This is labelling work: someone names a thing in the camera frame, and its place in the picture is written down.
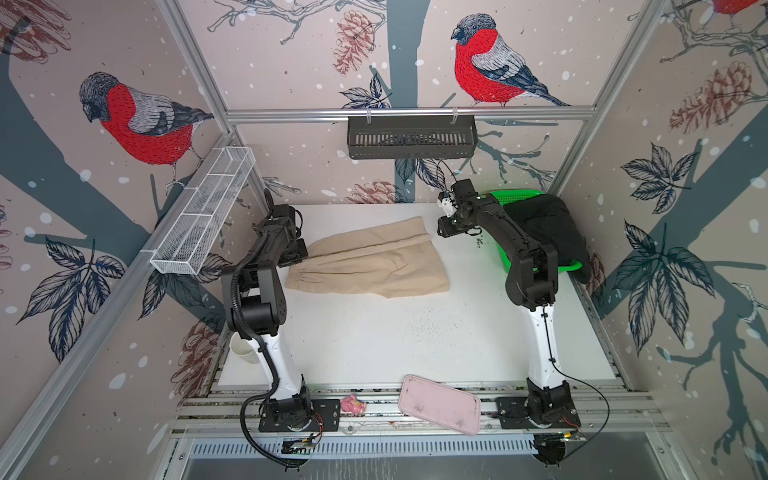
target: green plastic basket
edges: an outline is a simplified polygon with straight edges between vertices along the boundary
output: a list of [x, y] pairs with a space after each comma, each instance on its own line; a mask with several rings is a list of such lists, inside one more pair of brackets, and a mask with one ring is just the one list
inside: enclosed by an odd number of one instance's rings
[[[535, 197], [536, 195], [541, 195], [544, 192], [541, 192], [539, 190], [496, 190], [494, 192], [489, 192], [489, 193], [494, 197], [496, 197], [496, 200], [498, 200], [500, 204], [506, 205], [512, 202], [516, 202], [518, 200], [525, 200], [526, 198], [531, 198], [531, 197]], [[504, 271], [508, 272], [510, 267], [512, 266], [512, 263], [509, 261], [509, 258], [507, 258], [507, 254], [502, 249], [502, 246], [497, 243], [496, 247], [498, 248], [498, 252], [502, 256]], [[574, 270], [579, 270], [580, 268], [581, 268], [581, 262], [578, 260], [574, 260], [574, 262], [571, 265], [559, 266], [558, 272], [572, 272]]]

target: black cloth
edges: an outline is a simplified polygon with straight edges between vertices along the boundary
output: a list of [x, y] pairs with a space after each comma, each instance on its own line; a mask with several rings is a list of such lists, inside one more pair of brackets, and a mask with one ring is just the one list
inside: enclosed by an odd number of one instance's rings
[[581, 268], [573, 272], [581, 283], [592, 278], [589, 255], [584, 238], [565, 202], [555, 195], [542, 194], [504, 205], [504, 211], [520, 228], [542, 244], [551, 244], [558, 251], [558, 265], [581, 262]]

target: white table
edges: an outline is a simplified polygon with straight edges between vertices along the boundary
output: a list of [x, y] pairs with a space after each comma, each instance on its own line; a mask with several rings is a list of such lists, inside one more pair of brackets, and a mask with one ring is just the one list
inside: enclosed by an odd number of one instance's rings
[[[385, 388], [413, 374], [437, 382], [525, 381], [528, 348], [522, 312], [504, 290], [506, 274], [493, 238], [437, 235], [434, 204], [300, 205], [310, 245], [335, 233], [422, 217], [448, 273], [450, 291], [386, 299], [285, 289], [280, 327], [307, 383]], [[288, 269], [279, 269], [284, 282]], [[579, 379], [614, 374], [566, 273], [559, 277], [555, 335], [562, 369]], [[264, 386], [260, 365], [229, 353], [219, 386]]]

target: white wire mesh basket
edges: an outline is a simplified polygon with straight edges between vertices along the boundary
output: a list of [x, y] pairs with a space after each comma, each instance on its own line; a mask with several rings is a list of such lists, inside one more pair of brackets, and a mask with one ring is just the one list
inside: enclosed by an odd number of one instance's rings
[[256, 162], [248, 147], [225, 147], [150, 262], [160, 273], [197, 275]]

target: gray floor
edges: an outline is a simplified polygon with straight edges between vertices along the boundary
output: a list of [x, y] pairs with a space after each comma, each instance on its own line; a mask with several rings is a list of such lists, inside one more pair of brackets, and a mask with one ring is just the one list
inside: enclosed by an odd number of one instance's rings
[[285, 473], [261, 459], [194, 459], [184, 480], [663, 480], [644, 433], [601, 433], [560, 468], [545, 468], [528, 455], [372, 458], [367, 460], [313, 460], [300, 472]]

